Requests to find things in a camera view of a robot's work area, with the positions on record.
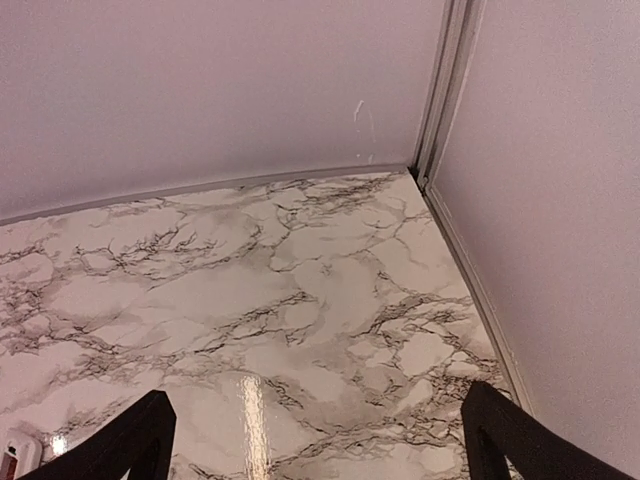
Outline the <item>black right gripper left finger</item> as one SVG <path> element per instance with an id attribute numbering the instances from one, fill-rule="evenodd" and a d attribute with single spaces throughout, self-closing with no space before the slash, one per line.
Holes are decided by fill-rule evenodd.
<path id="1" fill-rule="evenodd" d="M 164 480 L 169 476 L 176 422 L 167 393 L 151 390 L 83 443 L 25 477 Z"/>

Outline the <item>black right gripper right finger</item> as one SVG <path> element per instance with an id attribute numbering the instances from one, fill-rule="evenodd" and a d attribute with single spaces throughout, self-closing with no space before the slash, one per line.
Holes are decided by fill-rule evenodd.
<path id="1" fill-rule="evenodd" d="M 461 406 L 472 479 L 627 479 L 629 476 L 559 437 L 500 391 L 474 381 Z"/>

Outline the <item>white remote control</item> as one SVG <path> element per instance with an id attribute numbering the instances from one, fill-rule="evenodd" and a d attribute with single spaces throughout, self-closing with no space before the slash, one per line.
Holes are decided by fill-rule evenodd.
<path id="1" fill-rule="evenodd" d="M 17 429 L 9 429 L 1 442 L 1 480 L 15 480 L 39 468 L 41 442 Z"/>

